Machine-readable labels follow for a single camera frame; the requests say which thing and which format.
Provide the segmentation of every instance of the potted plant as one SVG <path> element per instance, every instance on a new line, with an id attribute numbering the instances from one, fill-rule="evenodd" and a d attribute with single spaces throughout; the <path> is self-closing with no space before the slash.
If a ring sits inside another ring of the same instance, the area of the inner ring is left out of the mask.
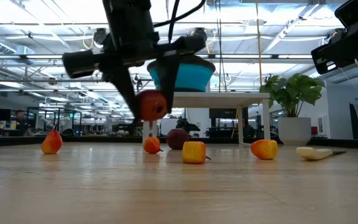
<path id="1" fill-rule="evenodd" d="M 284 144 L 305 145 L 311 139 L 310 118 L 299 118 L 303 103 L 314 106 L 321 98 L 321 90 L 325 87 L 320 79 L 295 74 L 289 79 L 275 75 L 260 87 L 261 93 L 269 93 L 269 107 L 276 101 L 284 110 L 286 118 L 278 119 L 278 136 Z"/>

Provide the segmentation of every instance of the ceiling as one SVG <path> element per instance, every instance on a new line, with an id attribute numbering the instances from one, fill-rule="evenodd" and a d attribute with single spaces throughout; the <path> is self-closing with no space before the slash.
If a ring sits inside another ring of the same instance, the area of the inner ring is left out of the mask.
<path id="1" fill-rule="evenodd" d="M 163 22 L 171 16 L 173 0 L 151 0 L 150 13 L 154 22 Z M 310 0 L 266 0 L 259 1 L 260 49 L 263 55 L 301 55 L 303 59 L 263 60 L 262 76 L 269 74 L 290 77 L 294 73 L 316 75 L 310 59 L 311 50 L 324 44 L 341 23 L 335 18 L 334 11 L 345 0 L 321 1 L 327 4 L 309 4 Z M 178 15 L 190 10 L 197 4 L 190 0 L 181 0 Z M 224 70 L 229 74 L 226 85 L 231 90 L 257 90 L 259 88 L 259 64 L 257 54 L 257 15 L 255 4 L 248 0 L 222 0 L 221 11 L 216 10 L 212 0 L 207 0 L 203 9 L 175 24 L 174 39 L 181 35 L 190 35 L 196 27 L 202 27 L 208 35 L 208 48 L 198 52 L 199 55 L 219 54 L 219 41 L 216 37 L 217 19 L 221 20 L 222 54 L 236 54 L 236 59 L 225 58 Z M 93 33 L 97 28 L 108 28 L 102 1 L 94 0 L 0 0 L 0 44 L 9 49 L 23 46 L 37 55 L 61 55 L 64 52 L 76 52 L 91 48 L 99 52 L 97 45 L 92 43 Z M 167 41 L 168 26 L 156 29 L 160 34 L 161 43 Z M 251 59 L 244 55 L 255 55 Z M 34 59 L 33 65 L 25 65 L 14 60 L 0 59 L 0 78 L 21 80 L 48 80 L 56 78 L 67 80 L 68 77 L 59 57 Z M 219 84 L 219 60 L 213 61 L 217 71 L 211 79 L 211 88 Z M 142 67 L 131 68 L 130 72 L 139 77 L 150 79 L 147 62 Z M 84 78 L 99 80 L 95 72 L 92 77 Z M 144 90 L 153 89 L 153 82 L 143 82 Z M 117 103 L 123 107 L 123 100 L 109 83 L 61 82 L 50 85 L 46 82 L 21 83 L 14 87 L 0 84 L 2 88 L 23 88 L 38 94 L 40 100 L 44 96 L 55 96 L 56 93 L 41 90 L 67 90 L 58 92 L 60 98 L 67 102 L 77 103 Z M 69 89 L 99 90 L 89 96 L 89 92 L 79 95 L 70 93 Z"/>

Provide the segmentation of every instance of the person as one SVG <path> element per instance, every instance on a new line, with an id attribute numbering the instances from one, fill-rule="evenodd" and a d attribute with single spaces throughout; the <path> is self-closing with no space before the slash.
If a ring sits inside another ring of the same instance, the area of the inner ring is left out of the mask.
<path id="1" fill-rule="evenodd" d="M 22 110 L 18 110 L 15 113 L 15 120 L 16 120 L 16 130 L 20 130 L 19 131 L 19 136 L 24 136 L 25 133 L 27 132 L 27 129 L 29 127 L 29 125 L 27 124 L 27 121 L 24 118 L 25 112 Z"/>

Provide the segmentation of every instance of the blue bin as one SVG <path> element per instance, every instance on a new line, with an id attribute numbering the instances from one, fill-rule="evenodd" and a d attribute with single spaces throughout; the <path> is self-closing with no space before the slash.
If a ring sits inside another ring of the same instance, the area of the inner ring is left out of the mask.
<path id="1" fill-rule="evenodd" d="M 160 80 L 157 75 L 157 66 L 157 61 L 154 61 L 147 66 L 147 70 L 150 72 L 156 89 L 159 90 Z M 213 63 L 195 55 L 186 56 L 179 65 L 175 91 L 205 92 L 206 85 L 214 72 Z"/>

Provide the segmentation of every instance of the white pot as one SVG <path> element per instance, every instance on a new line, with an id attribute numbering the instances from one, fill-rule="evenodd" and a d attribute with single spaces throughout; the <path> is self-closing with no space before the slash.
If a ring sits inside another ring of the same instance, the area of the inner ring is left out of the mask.
<path id="1" fill-rule="evenodd" d="M 310 118 L 278 118 L 278 137 L 286 145 L 306 145 L 311 139 Z"/>

